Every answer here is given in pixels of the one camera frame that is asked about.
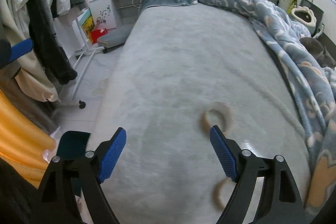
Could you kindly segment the cardboard tape roll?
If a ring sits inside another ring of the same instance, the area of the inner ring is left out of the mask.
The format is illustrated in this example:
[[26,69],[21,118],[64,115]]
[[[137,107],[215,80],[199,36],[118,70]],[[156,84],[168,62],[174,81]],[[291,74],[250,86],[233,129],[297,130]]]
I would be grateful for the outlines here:
[[200,118],[200,126],[205,134],[209,134],[213,126],[218,126],[221,132],[226,134],[232,129],[233,123],[231,109],[224,102],[209,104]]

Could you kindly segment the dark green trash bin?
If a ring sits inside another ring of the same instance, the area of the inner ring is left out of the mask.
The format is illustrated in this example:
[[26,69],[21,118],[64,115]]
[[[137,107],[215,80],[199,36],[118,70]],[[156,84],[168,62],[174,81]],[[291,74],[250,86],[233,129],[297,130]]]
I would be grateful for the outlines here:
[[56,155],[60,157],[57,167],[57,184],[65,200],[80,197],[82,168],[89,159],[85,156],[90,133],[67,131],[60,138]]

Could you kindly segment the cream beige coat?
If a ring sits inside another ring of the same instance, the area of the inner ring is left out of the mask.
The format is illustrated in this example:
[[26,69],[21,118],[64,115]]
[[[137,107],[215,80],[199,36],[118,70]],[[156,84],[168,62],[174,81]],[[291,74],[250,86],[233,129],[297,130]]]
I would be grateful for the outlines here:
[[[1,0],[1,22],[5,38],[12,46],[26,39],[23,32],[17,27],[6,0]],[[18,62],[22,68],[15,79],[22,92],[41,102],[58,100],[59,96],[54,84],[46,76],[33,51],[20,57]]]

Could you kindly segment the black fleece garment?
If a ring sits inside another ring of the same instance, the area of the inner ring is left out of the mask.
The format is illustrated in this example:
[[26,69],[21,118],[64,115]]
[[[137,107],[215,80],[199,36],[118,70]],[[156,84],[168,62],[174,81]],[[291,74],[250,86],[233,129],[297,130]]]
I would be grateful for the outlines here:
[[41,65],[48,69],[61,85],[77,77],[66,53],[60,46],[47,0],[29,0],[29,34],[33,40],[34,52]]

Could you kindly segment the white rolling clothes rack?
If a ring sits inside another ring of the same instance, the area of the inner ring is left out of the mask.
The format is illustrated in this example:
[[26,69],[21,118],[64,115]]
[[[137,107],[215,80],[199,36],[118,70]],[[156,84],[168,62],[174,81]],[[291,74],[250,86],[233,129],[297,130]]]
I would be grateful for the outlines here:
[[62,46],[68,61],[73,69],[77,69],[82,59],[89,57],[84,68],[80,69],[77,77],[70,81],[70,87],[62,87],[59,92],[58,106],[77,106],[80,109],[86,107],[83,100],[77,99],[77,91],[96,53],[102,52],[104,47],[93,46],[87,38],[79,19],[87,9],[80,10],[77,6],[62,16],[54,19],[56,34],[59,44]]

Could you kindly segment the yellow picture box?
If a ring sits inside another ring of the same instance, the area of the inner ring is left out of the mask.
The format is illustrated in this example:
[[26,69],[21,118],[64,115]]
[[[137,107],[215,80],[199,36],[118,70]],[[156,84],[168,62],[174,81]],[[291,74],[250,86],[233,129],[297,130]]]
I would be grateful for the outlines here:
[[90,9],[86,9],[79,16],[79,24],[82,27],[87,39],[93,44],[91,32],[94,30],[95,24],[94,24],[93,16],[92,16]]

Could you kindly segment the red box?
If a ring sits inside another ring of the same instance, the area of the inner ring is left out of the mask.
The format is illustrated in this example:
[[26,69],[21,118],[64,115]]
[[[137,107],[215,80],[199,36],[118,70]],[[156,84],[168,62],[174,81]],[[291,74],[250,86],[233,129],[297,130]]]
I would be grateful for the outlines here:
[[91,35],[91,42],[93,44],[96,44],[97,43],[97,40],[98,38],[104,36],[107,34],[107,31],[105,28],[102,28],[102,29],[97,29],[97,30],[93,30],[90,32],[90,35]]

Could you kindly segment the yellow cloth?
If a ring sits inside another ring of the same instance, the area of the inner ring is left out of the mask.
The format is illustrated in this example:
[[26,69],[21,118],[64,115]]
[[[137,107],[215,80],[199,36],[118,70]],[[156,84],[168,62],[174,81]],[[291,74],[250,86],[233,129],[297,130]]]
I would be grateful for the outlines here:
[[56,141],[20,113],[3,93],[0,106],[1,159],[38,188],[49,164],[43,155],[55,149]]

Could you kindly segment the grey padded stool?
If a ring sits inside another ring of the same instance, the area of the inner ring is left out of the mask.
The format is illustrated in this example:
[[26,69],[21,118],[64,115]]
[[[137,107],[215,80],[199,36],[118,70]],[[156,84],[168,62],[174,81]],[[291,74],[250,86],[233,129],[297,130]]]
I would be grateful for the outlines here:
[[108,49],[114,48],[116,46],[120,46],[124,44],[133,29],[132,24],[124,24],[119,28],[107,33],[103,36],[100,36],[97,39],[97,43],[99,47],[103,47],[103,53],[107,53]]

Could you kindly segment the blue cloud pattern blanket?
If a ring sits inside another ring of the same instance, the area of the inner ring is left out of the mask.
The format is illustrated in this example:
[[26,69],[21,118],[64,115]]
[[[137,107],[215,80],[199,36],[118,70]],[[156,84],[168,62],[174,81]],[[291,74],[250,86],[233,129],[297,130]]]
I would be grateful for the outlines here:
[[335,71],[322,68],[300,43],[309,30],[268,0],[199,0],[247,17],[276,53],[298,107],[312,179],[305,210],[316,216],[335,189]]

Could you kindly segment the grey cat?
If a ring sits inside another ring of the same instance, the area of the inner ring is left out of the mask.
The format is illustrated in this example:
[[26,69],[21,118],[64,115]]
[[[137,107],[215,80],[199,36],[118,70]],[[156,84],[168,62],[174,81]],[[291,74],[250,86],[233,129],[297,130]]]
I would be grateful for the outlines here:
[[300,43],[307,49],[307,51],[316,59],[320,67],[329,67],[335,69],[335,60],[331,57],[326,47],[324,47],[318,40],[314,38],[301,38]]

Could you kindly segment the white plush cat bed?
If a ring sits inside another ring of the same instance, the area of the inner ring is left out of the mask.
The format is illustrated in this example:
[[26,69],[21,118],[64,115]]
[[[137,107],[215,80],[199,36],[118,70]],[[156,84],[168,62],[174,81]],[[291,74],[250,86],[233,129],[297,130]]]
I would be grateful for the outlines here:
[[317,24],[317,18],[314,12],[306,6],[297,6],[291,10],[291,15],[295,20],[303,25],[315,28]]

